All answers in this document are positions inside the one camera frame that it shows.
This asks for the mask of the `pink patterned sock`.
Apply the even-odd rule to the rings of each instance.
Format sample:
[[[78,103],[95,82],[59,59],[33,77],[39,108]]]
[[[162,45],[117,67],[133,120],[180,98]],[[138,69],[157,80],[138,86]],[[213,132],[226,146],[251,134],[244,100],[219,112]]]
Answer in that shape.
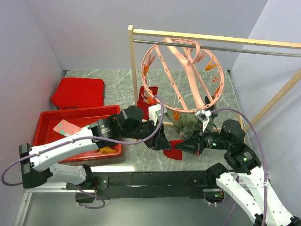
[[[63,135],[64,137],[68,137],[81,131],[81,127],[78,127],[66,120],[61,120],[56,126],[54,126],[53,131]]]

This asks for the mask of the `dark red sock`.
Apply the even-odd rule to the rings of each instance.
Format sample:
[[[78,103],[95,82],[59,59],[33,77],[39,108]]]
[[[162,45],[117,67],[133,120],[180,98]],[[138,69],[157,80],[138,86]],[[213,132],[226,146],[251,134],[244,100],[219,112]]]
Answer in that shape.
[[[171,149],[164,149],[163,150],[164,156],[166,156],[169,159],[181,161],[182,160],[182,151],[176,149],[176,147],[175,147],[177,144],[180,144],[181,142],[182,142],[182,140],[169,141],[169,144],[171,145]]]
[[[143,119],[147,120],[149,118],[148,108],[152,106],[149,101],[149,93],[144,90],[144,86],[140,87],[137,106],[143,111]]]

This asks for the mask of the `olive green sock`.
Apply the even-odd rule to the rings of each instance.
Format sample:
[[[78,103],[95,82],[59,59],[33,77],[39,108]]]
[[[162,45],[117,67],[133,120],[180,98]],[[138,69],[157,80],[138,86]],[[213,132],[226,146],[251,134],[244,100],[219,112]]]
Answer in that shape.
[[[207,96],[205,96],[205,103],[210,103]],[[178,132],[180,133],[181,140],[189,137],[194,132],[194,128],[200,124],[200,121],[194,114],[180,114],[167,109],[165,115],[176,126]],[[209,117],[209,123],[205,129],[206,132],[214,132],[214,128],[216,132],[218,132],[217,126],[214,124],[214,119],[216,117],[218,117],[218,113],[214,113]]]

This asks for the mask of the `pink round clip hanger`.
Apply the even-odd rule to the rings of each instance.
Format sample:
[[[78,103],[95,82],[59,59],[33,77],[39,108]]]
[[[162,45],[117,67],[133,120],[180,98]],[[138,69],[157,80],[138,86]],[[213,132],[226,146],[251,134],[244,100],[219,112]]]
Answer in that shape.
[[[147,75],[150,71],[150,66],[158,59],[162,66],[163,71],[167,75],[170,85],[174,90],[177,100],[181,104],[181,108],[175,108],[172,106],[166,105],[166,108],[177,113],[195,113],[197,110],[208,110],[209,108],[216,105],[217,101],[222,95],[224,89],[224,72],[222,66],[216,56],[208,49],[205,49],[197,41],[192,41],[184,38],[164,38],[162,41],[144,41],[136,40],[135,42],[143,44],[151,44],[152,46],[145,53],[142,64],[141,64],[141,78],[143,82],[144,90],[149,94],[151,98],[154,98],[154,94],[149,88],[147,82]],[[160,46],[166,46],[168,50],[175,56],[180,65],[183,67],[184,74],[188,80],[189,88],[194,100],[195,109],[189,109],[187,104],[184,101],[183,96],[181,95],[177,84],[175,83],[172,74],[163,58],[163,55],[160,51]],[[198,72],[196,64],[200,63],[206,57],[209,58],[209,62],[205,67],[204,71],[208,72],[212,69],[217,69],[217,73],[212,79],[212,83],[219,83],[215,92],[212,94],[209,91],[209,88],[205,84],[202,75]]]

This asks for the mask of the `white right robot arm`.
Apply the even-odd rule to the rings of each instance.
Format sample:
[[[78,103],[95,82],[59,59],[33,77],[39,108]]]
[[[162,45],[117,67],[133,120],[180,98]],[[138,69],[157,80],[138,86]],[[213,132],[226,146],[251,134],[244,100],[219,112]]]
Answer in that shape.
[[[245,132],[235,120],[226,120],[220,133],[193,134],[175,148],[199,155],[206,148],[224,150],[224,159],[248,190],[245,190],[220,163],[207,169],[206,182],[223,189],[248,215],[255,226],[299,226],[301,219],[293,216],[282,204],[268,181],[264,181],[263,165],[255,152],[244,143]]]

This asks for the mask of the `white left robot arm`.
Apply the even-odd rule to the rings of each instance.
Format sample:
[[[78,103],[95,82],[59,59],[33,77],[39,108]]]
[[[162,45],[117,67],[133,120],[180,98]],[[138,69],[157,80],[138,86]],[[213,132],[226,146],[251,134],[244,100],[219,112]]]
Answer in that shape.
[[[149,119],[142,121],[142,109],[132,105],[52,143],[39,146],[28,143],[20,145],[23,187],[35,188],[53,180],[89,189],[94,183],[89,166],[71,167],[61,165],[60,162],[77,154],[121,144],[123,138],[135,139],[137,144],[145,143],[152,150],[170,149],[171,145],[165,136],[162,123],[165,113],[165,107],[153,105],[149,107]]]

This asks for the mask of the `mustard yellow sock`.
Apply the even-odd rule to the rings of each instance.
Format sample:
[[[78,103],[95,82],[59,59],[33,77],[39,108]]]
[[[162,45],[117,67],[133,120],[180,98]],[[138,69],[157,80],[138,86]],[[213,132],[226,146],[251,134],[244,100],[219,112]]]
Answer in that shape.
[[[116,153],[117,150],[112,149],[112,148],[107,146],[107,147],[103,147],[101,149],[94,150],[93,152],[94,153],[101,153],[101,154],[108,154],[108,153]]]

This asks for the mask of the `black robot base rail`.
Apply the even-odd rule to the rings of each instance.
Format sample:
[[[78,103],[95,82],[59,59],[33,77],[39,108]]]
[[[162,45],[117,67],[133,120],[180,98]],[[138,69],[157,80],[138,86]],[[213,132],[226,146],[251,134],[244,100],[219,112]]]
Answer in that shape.
[[[204,198],[204,191],[217,190],[206,171],[94,172],[79,185],[105,200],[121,198]]]

